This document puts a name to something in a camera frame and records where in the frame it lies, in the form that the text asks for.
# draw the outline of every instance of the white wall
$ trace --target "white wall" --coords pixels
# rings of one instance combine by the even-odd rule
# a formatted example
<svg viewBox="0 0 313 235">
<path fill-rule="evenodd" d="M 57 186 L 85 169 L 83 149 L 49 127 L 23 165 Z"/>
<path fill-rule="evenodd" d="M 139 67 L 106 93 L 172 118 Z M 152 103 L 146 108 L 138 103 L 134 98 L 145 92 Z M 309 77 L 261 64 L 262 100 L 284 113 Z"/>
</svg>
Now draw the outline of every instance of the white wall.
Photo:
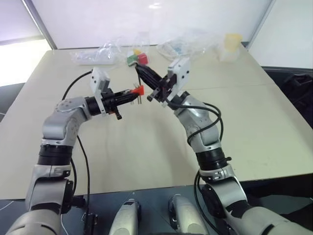
<svg viewBox="0 0 313 235">
<path fill-rule="evenodd" d="M 0 0 L 0 43 L 40 35 L 21 0 Z"/>
<path fill-rule="evenodd" d="M 158 44 L 190 27 L 215 34 L 238 32 L 244 41 L 258 25 L 270 0 L 33 0 L 58 48 L 97 47 L 149 31 Z"/>
<path fill-rule="evenodd" d="M 276 0 L 249 52 L 261 66 L 313 68 L 313 1 Z"/>
</svg>

